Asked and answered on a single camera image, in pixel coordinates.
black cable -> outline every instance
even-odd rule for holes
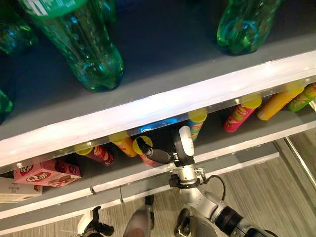
[[[209,178],[206,179],[205,184],[207,184],[208,181],[210,181],[210,179],[212,179],[212,178],[217,178],[217,179],[219,179],[219,180],[222,182],[222,184],[223,184],[222,200],[224,201],[224,200],[225,200],[225,197],[226,197],[226,185],[225,185],[225,183],[224,183],[224,180],[223,180],[221,177],[219,177],[218,175],[211,175]]]
[[[265,232],[267,232],[267,233],[269,233],[269,234],[273,235],[274,237],[278,237],[278,236],[277,236],[275,233],[273,233],[272,231],[265,230]]]

white shelf edge strip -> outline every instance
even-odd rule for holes
[[[246,162],[243,162],[243,163],[235,164],[235,165],[223,168],[223,169],[219,169],[219,170],[215,170],[215,171],[206,173],[206,176],[208,178],[211,175],[220,175],[220,174],[228,173],[228,172],[231,172],[231,171],[234,171],[234,170],[238,170],[238,169],[241,169],[241,168],[245,168],[245,167],[248,167],[248,166],[252,166],[252,165],[255,165],[255,164],[260,164],[260,163],[269,161],[271,159],[277,158],[279,156],[280,156],[279,152],[276,152],[276,153],[273,153],[273,154],[270,154],[270,155],[267,155],[267,156],[264,156],[264,157],[256,158],[256,159],[253,159],[253,160],[250,160],[250,161],[246,161]],[[148,195],[152,195],[152,194],[156,194],[156,193],[159,193],[159,192],[163,192],[163,191],[166,191],[166,190],[169,190],[169,189],[172,189],[172,188],[169,185],[164,185],[164,186],[156,188],[156,189],[151,189],[151,190],[148,190],[148,191],[136,194],[136,195],[132,195],[130,197],[123,198],[123,202],[133,201],[135,199],[142,198],[142,197],[145,197],[145,196],[148,196]]]
[[[245,141],[242,143],[238,143],[229,147],[225,147],[225,148],[221,148],[218,150],[214,150],[208,153],[204,153],[201,155],[197,155],[194,156],[194,160],[196,163],[208,160],[208,159],[212,159],[212,158],[216,158],[216,157],[220,157],[220,156],[224,156],[227,154],[231,154],[234,152],[238,152],[244,149],[248,149],[251,147],[255,147],[264,143],[268,143],[280,138],[283,138],[285,136],[290,136],[299,132],[303,132],[312,128],[316,127],[316,121],[313,122],[309,122],[300,126],[296,126],[293,128],[289,128],[287,130],[283,130],[277,133],[273,133],[273,134],[269,134],[267,136],[264,137],[260,137],[260,138],[255,138],[253,140],[249,140],[249,141]],[[166,173],[169,172],[171,170],[175,169],[175,165],[173,163],[169,164],[169,165],[162,165],[159,167],[155,167],[137,174],[132,174],[123,178],[119,178],[113,181],[109,181],[103,184],[98,184],[93,186],[93,189],[96,193],[101,192],[101,191],[105,191],[111,188],[115,188],[118,186],[122,186],[122,185],[126,185],[128,183],[132,183],[147,177],[152,177],[155,175],[159,175],[162,173]],[[65,194],[63,196],[60,197],[53,197],[50,198],[48,200],[43,200],[40,202],[35,202],[35,203],[31,203],[25,206],[21,206],[21,207],[17,207],[14,209],[9,209],[9,210],[5,210],[0,212],[0,219],[6,218],[6,217],[10,217],[10,216],[14,216],[14,215],[18,215],[18,214],[22,214],[25,212],[29,212],[29,211],[33,211],[33,210],[37,210],[37,209],[41,209],[41,208],[45,208],[48,206],[52,206],[55,204],[59,204],[62,202],[66,202],[66,201],[70,201],[70,200],[74,200],[77,198],[81,198],[87,195],[91,195],[91,191],[90,189],[85,189],[85,190],[81,190],[81,191],[77,191],[77,192],[73,192],[73,193],[69,193],[69,194]]]
[[[67,202],[67,201],[72,201],[72,200],[75,200],[77,198],[82,198],[82,197],[86,197],[89,195],[92,195],[91,190],[90,190],[90,188],[86,188],[86,189],[75,191],[75,192],[72,192],[69,194],[61,195],[58,197],[52,197],[52,198],[45,199],[42,201],[33,202],[33,203],[30,203],[30,204],[27,204],[24,206],[20,206],[20,207],[16,207],[13,209],[1,211],[0,212],[0,219],[4,219],[7,217],[19,215],[19,214],[30,212],[30,211],[35,211],[35,210],[38,210],[41,208],[57,205],[57,204]]]
[[[101,206],[101,209],[104,209],[104,208],[107,208],[107,207],[118,205],[120,203],[121,203],[120,199],[117,199],[117,200],[105,203],[103,205],[98,205],[98,206]],[[72,218],[72,217],[75,217],[75,216],[80,216],[80,215],[83,215],[88,210],[93,210],[95,207],[97,207],[97,206],[93,206],[93,207],[90,207],[90,208],[87,208],[87,209],[84,209],[84,210],[80,210],[80,211],[71,212],[71,213],[68,213],[68,214],[65,214],[65,215],[61,215],[61,216],[56,216],[56,217],[49,218],[49,219],[46,219],[46,220],[29,223],[29,224],[26,224],[26,225],[23,225],[23,226],[17,226],[17,227],[10,228],[10,229],[7,229],[7,230],[2,230],[2,231],[0,231],[0,236],[6,235],[6,234],[10,234],[12,232],[17,232],[17,231],[22,231],[22,230],[29,229],[29,228],[34,228],[34,227],[37,227],[37,226],[47,225],[47,224],[54,223],[54,222],[57,222],[57,221],[62,221],[62,220],[65,220],[65,219],[68,219],[68,218]]]
[[[316,50],[266,62],[4,139],[0,166],[313,76],[315,58]]]

yellow lid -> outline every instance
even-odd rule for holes
[[[75,152],[82,156],[89,154],[92,151],[92,149],[93,149],[93,145],[91,142],[85,142],[85,143],[74,145]]]
[[[251,101],[243,102],[242,105],[248,109],[256,109],[261,105],[262,99],[257,98]]]
[[[189,112],[189,119],[192,122],[204,122],[207,117],[207,109],[201,108]]]
[[[290,89],[288,91],[293,93],[293,94],[299,94],[299,93],[302,93],[304,89],[305,89],[304,86],[300,86],[300,87],[297,87],[297,88],[294,88],[294,89]]]
[[[145,143],[146,143],[147,145],[153,147],[153,142],[152,142],[152,140],[151,140],[149,137],[147,137],[147,136],[140,136],[140,137],[144,139],[144,141],[145,141]],[[142,155],[142,154],[143,154],[143,152],[140,150],[140,148],[139,148],[139,146],[138,146],[138,144],[137,144],[136,139],[133,141],[133,149],[134,149],[134,151],[135,151],[137,154],[139,154],[139,155]]]
[[[109,140],[110,142],[118,142],[118,141],[124,140],[126,137],[128,137],[127,132],[122,131],[122,132],[109,135]]]

white box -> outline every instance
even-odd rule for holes
[[[0,177],[0,203],[24,201],[42,195],[42,186],[17,184],[14,179]]]

store shelf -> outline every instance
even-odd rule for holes
[[[197,164],[196,168],[204,168],[205,175],[208,178],[211,175],[231,172],[277,157],[279,157],[279,152],[272,143],[268,143],[251,150],[238,152],[234,155],[226,155],[218,159],[209,159],[208,161]],[[170,173],[165,173],[122,186],[122,200],[128,202],[171,189],[169,186],[170,175]]]
[[[246,166],[259,164],[277,158],[278,156],[278,151],[274,145],[270,143],[254,148],[251,151],[243,151],[235,155],[211,159],[200,163],[197,167],[204,167],[206,176],[209,176],[211,174],[222,174]],[[92,196],[65,202],[60,205],[53,205],[40,210],[1,219],[0,235],[80,216],[96,206],[106,208],[120,204],[121,200],[127,202],[149,194],[165,191],[170,189],[168,185],[169,178],[170,173],[165,173],[120,188],[106,190]]]
[[[112,92],[85,91],[43,36],[8,58],[18,88],[0,167],[316,74],[312,1],[285,1],[266,43],[238,57],[214,43],[223,6],[192,4],[141,1],[119,13],[109,31],[126,70]]]
[[[251,116],[238,131],[228,133],[223,130],[222,123],[230,111],[231,109],[225,109],[212,113],[204,122],[194,144],[196,163],[255,147],[316,127],[316,114],[308,106],[298,113],[283,109],[269,121],[261,121],[255,116]],[[152,138],[155,147],[172,151],[170,127],[156,129],[145,133],[145,135]],[[119,157],[122,152],[118,151],[116,154]],[[173,164],[152,168],[144,165],[140,159],[119,157],[119,160],[121,162],[116,162],[113,166],[92,167],[92,183],[96,192],[174,169]]]
[[[251,116],[238,131],[227,133],[223,130],[222,123],[230,111],[231,108],[212,113],[204,122],[198,140],[195,142],[197,167],[200,165],[208,167],[204,162],[211,162],[211,159],[224,161],[220,163],[222,166],[215,165],[217,161],[212,161],[212,166],[219,170],[227,167],[242,166],[239,163],[244,163],[246,160],[241,158],[247,158],[247,156],[237,155],[236,152],[316,127],[315,111],[310,106],[307,106],[297,113],[283,109],[269,121],[261,121],[255,116]],[[168,126],[144,134],[152,138],[155,147],[172,151],[173,145],[170,131],[171,127]],[[84,196],[91,196],[92,193],[98,195],[104,191],[132,184],[133,182],[169,174],[175,168],[174,164],[160,165],[158,167],[146,166],[139,157],[129,158],[114,145],[108,144],[108,146],[115,154],[115,161],[111,166],[105,167],[86,158],[79,159],[79,166],[83,174],[81,180],[73,182],[62,189],[50,188],[41,197],[16,204],[3,205],[0,207],[0,219],[10,218],[22,213],[27,214],[37,210],[40,211],[67,201],[77,201]],[[257,149],[257,151],[259,150],[268,151],[269,149]],[[222,159],[225,155],[229,155],[231,158]]]
[[[101,206],[103,209],[118,205],[121,203],[120,197],[120,188],[116,188],[93,196],[65,202],[60,205],[53,205],[40,210],[1,219],[0,236],[80,216],[88,210],[93,210],[96,206]]]
[[[91,163],[94,161],[87,158],[78,159],[82,178],[67,186],[62,188],[43,186],[41,196],[17,203],[0,204],[0,219],[92,195]]]

